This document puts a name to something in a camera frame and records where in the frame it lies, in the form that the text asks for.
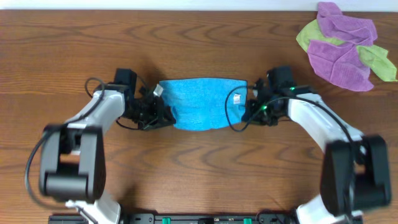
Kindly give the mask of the blue microfiber cloth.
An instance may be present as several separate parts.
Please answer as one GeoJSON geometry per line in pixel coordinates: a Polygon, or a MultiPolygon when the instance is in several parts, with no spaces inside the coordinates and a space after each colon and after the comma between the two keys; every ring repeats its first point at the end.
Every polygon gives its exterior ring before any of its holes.
{"type": "Polygon", "coordinates": [[[162,98],[186,131],[220,129],[241,122],[245,113],[247,81],[227,78],[162,80],[162,98]]]}

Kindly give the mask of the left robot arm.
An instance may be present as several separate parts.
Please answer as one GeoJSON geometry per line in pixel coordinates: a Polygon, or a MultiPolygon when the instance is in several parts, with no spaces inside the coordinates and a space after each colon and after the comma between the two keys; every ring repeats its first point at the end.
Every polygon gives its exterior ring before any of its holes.
{"type": "Polygon", "coordinates": [[[164,105],[160,85],[141,87],[136,92],[137,74],[116,70],[114,80],[99,85],[90,102],[63,124],[49,124],[38,147],[41,148],[39,190],[43,196],[76,209],[87,223],[119,223],[120,204],[105,191],[106,163],[104,135],[120,118],[137,124],[138,131],[175,124],[164,105]]]}

